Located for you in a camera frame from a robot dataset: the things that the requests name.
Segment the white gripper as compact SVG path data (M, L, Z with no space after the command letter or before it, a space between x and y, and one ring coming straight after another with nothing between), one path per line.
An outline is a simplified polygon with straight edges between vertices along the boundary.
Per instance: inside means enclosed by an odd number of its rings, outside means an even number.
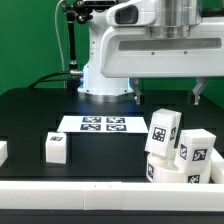
M224 15L199 0L129 0L106 13L100 71L129 77L137 105L138 78L198 77L189 104L198 105L209 76L224 76Z

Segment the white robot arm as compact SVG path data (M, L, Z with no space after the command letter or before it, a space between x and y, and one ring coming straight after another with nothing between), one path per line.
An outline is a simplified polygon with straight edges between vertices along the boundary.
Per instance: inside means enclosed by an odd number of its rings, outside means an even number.
M194 77L195 101L209 76L224 76L224 0L84 0L98 29L91 57L105 78Z

